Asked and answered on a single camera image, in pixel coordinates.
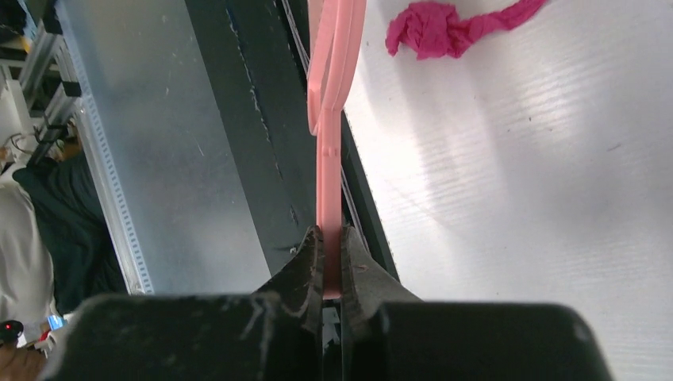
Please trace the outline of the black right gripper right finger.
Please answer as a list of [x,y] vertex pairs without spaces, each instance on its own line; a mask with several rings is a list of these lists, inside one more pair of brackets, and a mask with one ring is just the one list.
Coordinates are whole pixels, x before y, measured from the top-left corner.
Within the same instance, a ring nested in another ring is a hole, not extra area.
[[342,285],[342,375],[363,379],[381,363],[381,324],[376,317],[387,302],[420,302],[371,256],[356,228],[344,227],[340,242]]

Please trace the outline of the pink hand brush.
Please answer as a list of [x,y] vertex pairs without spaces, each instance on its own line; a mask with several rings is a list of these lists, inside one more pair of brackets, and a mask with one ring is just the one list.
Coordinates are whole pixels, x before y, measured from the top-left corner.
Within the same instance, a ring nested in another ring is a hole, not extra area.
[[325,250],[323,298],[341,296],[341,113],[351,90],[365,1],[310,1],[309,130],[316,143],[316,222]]

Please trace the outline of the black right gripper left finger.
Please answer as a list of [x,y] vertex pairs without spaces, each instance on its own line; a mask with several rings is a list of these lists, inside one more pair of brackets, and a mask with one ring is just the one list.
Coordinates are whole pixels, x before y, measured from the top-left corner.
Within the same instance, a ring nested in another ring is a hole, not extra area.
[[319,380],[323,234],[308,228],[294,257],[254,294],[263,301],[259,380]]

